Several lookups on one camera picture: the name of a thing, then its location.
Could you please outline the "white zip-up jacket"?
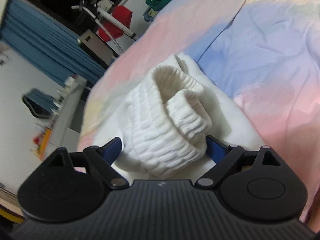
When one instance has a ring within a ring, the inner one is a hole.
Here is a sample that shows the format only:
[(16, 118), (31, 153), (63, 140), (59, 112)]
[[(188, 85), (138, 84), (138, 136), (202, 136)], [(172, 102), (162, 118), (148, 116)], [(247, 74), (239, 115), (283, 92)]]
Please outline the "white zip-up jacket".
[(93, 144), (120, 138), (113, 168), (128, 181), (196, 181), (215, 165), (206, 155), (208, 135), (247, 150), (264, 143), (233, 100), (182, 53), (118, 88), (101, 118)]

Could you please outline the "white clothes rack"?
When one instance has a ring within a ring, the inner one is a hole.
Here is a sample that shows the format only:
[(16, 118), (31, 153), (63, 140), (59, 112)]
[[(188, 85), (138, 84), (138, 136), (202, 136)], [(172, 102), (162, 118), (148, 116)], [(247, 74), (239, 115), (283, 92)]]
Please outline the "white clothes rack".
[(98, 20), (98, 17), (102, 17), (108, 22), (115, 25), (118, 29), (120, 29), (127, 37), (130, 39), (137, 41), (139, 39), (139, 36), (133, 32), (130, 28), (126, 27), (124, 24), (122, 24), (120, 21), (118, 21), (116, 18), (114, 18), (111, 14), (101, 9), (96, 4), (93, 5), (93, 9), (88, 9), (86, 6), (85, 1), (81, 1), (79, 5), (73, 5), (71, 6), (72, 10), (78, 10), (78, 11), (84, 11), (89, 15), (92, 20), (98, 25), (99, 28), (103, 29), (104, 33), (111, 39), (113, 44), (117, 47), (120, 54), (122, 54), (124, 51), (122, 47), (119, 45), (119, 43), (116, 41), (116, 39), (112, 36), (112, 34), (104, 27), (104, 25)]

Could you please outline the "grey desk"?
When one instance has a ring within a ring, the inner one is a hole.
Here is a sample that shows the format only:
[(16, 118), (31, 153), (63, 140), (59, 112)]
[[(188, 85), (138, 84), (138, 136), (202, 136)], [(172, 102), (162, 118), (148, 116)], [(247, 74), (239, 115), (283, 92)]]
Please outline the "grey desk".
[(56, 109), (49, 122), (45, 125), (36, 124), (40, 132), (33, 137), (33, 153), (41, 161), (63, 145), (86, 83), (87, 80), (80, 75), (67, 77), (63, 89), (57, 90), (58, 97), (54, 101)]

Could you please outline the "blue office chair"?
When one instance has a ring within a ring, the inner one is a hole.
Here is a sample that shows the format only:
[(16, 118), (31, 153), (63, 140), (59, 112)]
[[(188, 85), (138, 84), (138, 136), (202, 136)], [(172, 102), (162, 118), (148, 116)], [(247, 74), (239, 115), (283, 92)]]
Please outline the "blue office chair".
[(33, 88), (22, 96), (22, 102), (28, 107), (32, 116), (38, 119), (50, 119), (57, 110), (55, 98), (49, 94)]

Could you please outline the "blue curtain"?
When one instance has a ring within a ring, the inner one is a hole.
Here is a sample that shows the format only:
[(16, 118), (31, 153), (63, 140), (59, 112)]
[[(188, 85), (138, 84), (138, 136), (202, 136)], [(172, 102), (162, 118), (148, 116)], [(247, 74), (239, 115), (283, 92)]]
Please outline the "blue curtain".
[(78, 35), (21, 0), (8, 0), (1, 40), (59, 85), (73, 75), (93, 85), (105, 72), (79, 47)]

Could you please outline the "pastel tie-dye bed sheet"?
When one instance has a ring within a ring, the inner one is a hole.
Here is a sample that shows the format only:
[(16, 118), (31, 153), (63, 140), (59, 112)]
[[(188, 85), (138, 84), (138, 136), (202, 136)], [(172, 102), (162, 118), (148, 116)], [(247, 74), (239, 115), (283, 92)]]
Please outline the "pastel tie-dye bed sheet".
[(172, 0), (91, 90), (78, 150), (131, 144), (133, 94), (160, 63), (202, 83), (212, 136), (287, 162), (319, 230), (319, 0)]

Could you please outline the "red garment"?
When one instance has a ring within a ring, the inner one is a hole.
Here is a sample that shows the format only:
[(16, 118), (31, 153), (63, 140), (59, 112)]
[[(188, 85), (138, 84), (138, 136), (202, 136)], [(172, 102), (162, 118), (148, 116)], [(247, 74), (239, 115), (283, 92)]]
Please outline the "red garment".
[(135, 33), (130, 29), (133, 12), (118, 5), (114, 8), (111, 14), (98, 7), (99, 15), (104, 19), (103, 27), (112, 35), (114, 39), (121, 37), (123, 34), (130, 38), (135, 37)]

